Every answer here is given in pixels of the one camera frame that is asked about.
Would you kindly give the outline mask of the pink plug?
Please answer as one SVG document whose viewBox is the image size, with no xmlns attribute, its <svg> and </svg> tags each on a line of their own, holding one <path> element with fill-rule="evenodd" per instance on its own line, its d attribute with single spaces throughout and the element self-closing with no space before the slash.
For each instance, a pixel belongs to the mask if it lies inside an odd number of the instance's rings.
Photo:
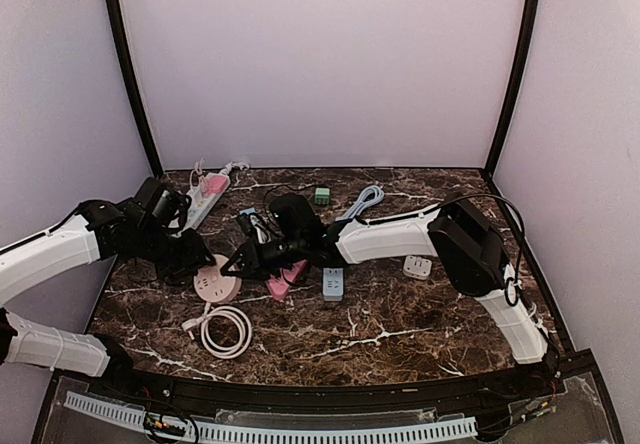
<svg viewBox="0 0 640 444">
<path fill-rule="evenodd" d="M 204 172 L 204 160 L 200 159 L 194 164 L 194 168 L 191 171 L 189 183 L 192 189 L 198 189 L 204 196 L 211 194 L 220 194 L 228 185 L 229 169 L 227 166 L 223 167 L 218 173 Z"/>
</svg>

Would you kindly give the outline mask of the pink triangular power strip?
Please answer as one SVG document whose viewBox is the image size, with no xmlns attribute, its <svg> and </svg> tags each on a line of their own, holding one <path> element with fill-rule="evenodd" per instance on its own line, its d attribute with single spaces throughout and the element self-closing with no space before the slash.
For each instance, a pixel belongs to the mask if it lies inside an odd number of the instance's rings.
<svg viewBox="0 0 640 444">
<path fill-rule="evenodd" d="M 271 297 L 282 302 L 289 294 L 291 287 L 301 279 L 308 263 L 306 260 L 296 262 L 290 269 L 281 269 L 280 274 L 266 282 Z"/>
</svg>

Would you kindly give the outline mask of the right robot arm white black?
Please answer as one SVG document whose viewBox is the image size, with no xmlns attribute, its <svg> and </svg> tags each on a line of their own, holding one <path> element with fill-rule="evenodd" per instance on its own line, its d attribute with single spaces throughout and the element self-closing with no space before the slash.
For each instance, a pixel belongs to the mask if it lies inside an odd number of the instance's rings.
<svg viewBox="0 0 640 444">
<path fill-rule="evenodd" d="M 478 301 L 523 365 L 510 377 L 521 398 L 534 396 L 549 380 L 543 362 L 552 342 L 535 305 L 521 289 L 520 259 L 511 259 L 500 231 L 473 204 L 453 193 L 439 203 L 376 219 L 353 217 L 324 223 L 298 194 L 270 206 L 279 236 L 262 243 L 246 216 L 238 219 L 247 240 L 221 267 L 221 274 L 265 280 L 305 260 L 318 268 L 406 257 L 436 257 L 458 293 Z"/>
</svg>

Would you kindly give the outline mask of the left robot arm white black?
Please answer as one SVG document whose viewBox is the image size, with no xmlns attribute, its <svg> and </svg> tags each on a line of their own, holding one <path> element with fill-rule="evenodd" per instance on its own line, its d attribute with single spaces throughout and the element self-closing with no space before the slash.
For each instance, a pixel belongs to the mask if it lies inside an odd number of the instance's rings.
<svg viewBox="0 0 640 444">
<path fill-rule="evenodd" d="M 180 284 L 215 262 L 193 229 L 180 235 L 165 228 L 153 212 L 135 202 L 81 203 L 60 224 L 1 251 L 1 303 L 69 270 L 113 256 L 142 259 L 154 265 L 168 284 Z M 113 338 L 77 334 L 1 311 L 1 361 L 101 377 L 120 400 L 141 391 L 132 360 Z"/>
</svg>

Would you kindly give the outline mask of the pink round power socket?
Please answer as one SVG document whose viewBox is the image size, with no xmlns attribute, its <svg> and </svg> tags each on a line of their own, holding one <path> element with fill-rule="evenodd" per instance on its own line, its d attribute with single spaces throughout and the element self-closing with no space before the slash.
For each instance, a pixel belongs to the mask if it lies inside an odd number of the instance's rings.
<svg viewBox="0 0 640 444">
<path fill-rule="evenodd" d="M 228 258 L 215 254 L 215 265 L 201 268 L 193 278 L 197 295 L 205 302 L 212 304 L 230 303 L 240 292 L 241 279 L 235 276 L 224 276 L 220 269 L 228 262 Z"/>
</svg>

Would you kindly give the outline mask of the blue grey power strip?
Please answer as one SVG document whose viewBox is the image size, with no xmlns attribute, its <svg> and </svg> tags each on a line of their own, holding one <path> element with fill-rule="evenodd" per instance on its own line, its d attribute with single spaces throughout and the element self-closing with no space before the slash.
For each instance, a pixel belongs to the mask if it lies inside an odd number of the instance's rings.
<svg viewBox="0 0 640 444">
<path fill-rule="evenodd" d="M 336 222 L 354 219 L 366 209 L 379 204 L 384 199 L 384 191 L 378 185 L 364 188 L 358 199 Z M 342 268 L 324 268 L 322 271 L 322 295 L 325 302 L 340 302 L 344 296 L 344 270 Z"/>
</svg>

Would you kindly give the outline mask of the white square plug adapter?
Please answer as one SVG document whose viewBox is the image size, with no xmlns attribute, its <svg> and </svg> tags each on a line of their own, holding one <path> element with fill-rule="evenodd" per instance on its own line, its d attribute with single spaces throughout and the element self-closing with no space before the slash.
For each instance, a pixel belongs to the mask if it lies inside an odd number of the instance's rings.
<svg viewBox="0 0 640 444">
<path fill-rule="evenodd" d="M 408 255 L 405 257 L 402 271 L 411 279 L 425 281 L 430 277 L 432 261 L 424 256 Z"/>
</svg>

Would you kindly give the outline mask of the green charger plug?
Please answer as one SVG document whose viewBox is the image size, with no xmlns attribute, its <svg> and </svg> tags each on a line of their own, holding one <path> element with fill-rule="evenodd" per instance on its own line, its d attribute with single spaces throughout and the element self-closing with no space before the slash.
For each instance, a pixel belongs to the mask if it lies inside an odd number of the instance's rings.
<svg viewBox="0 0 640 444">
<path fill-rule="evenodd" d="M 330 202 L 330 189 L 328 187 L 317 187 L 314 191 L 314 203 L 319 206 L 327 206 Z"/>
</svg>

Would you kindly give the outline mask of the long white power strip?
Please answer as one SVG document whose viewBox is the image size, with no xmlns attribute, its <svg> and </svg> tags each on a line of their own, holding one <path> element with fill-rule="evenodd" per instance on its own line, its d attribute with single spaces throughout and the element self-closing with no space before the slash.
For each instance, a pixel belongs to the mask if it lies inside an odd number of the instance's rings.
<svg viewBox="0 0 640 444">
<path fill-rule="evenodd" d="M 227 166 L 229 169 L 228 185 L 226 186 L 226 189 L 222 193 L 204 196 L 200 190 L 192 189 L 190 187 L 189 191 L 187 192 L 187 196 L 191 199 L 191 204 L 187 211 L 186 224 L 183 227 L 184 230 L 197 229 L 202 224 L 202 222 L 207 217 L 209 212 L 213 209 L 214 205 L 219 201 L 219 199 L 224 194 L 224 192 L 230 187 L 230 182 L 231 182 L 230 175 L 232 171 L 234 170 L 243 171 L 250 168 L 250 165 L 245 162 L 229 162 L 225 166 Z M 204 172 L 206 174 L 218 173 L 218 172 L 206 172 L 205 168 L 204 168 Z"/>
</svg>

